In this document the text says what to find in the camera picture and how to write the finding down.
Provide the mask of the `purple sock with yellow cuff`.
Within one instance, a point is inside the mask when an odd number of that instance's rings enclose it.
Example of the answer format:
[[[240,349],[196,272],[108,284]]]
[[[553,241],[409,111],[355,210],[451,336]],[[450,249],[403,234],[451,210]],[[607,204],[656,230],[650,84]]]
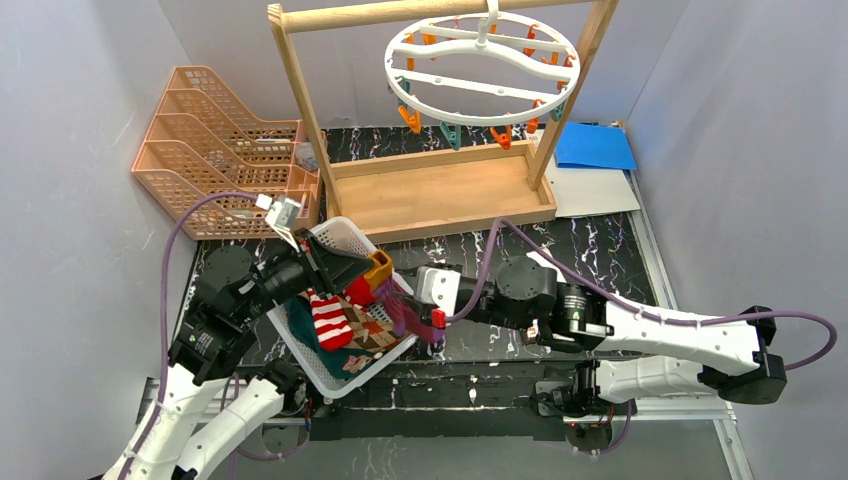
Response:
[[[376,250],[368,255],[373,261],[374,267],[364,274],[376,297],[376,303],[381,305],[385,312],[391,317],[394,331],[397,334],[413,334],[419,339],[435,344],[444,339],[445,331],[434,327],[421,325],[400,326],[399,294],[408,294],[395,280],[394,268],[391,258],[382,250]]]

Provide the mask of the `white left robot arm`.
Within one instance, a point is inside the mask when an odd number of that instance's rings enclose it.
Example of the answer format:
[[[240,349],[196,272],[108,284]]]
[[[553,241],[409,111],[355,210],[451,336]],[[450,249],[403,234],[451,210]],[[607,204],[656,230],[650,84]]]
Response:
[[[199,424],[255,343],[254,323],[308,290],[339,294],[373,266],[368,256],[327,246],[305,229],[263,266],[239,245],[213,251],[197,280],[195,306],[166,351],[157,396],[104,478],[208,478],[283,409],[303,379],[299,368],[274,360],[214,419]]]

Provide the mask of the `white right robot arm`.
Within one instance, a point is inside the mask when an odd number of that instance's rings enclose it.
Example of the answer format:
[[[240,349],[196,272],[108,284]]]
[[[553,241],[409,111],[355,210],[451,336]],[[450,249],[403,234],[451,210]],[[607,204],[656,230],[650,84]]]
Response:
[[[537,254],[511,257],[472,297],[476,279],[453,265],[430,263],[400,272],[413,291],[403,302],[423,324],[444,330],[465,305],[465,319],[528,334],[531,342],[563,353],[627,350],[635,360],[587,360],[570,383],[531,400],[540,412],[569,417],[634,409],[643,397],[715,394],[747,405],[776,402],[787,384],[783,359],[769,352],[774,320],[714,324],[703,315],[604,296],[561,280]]]

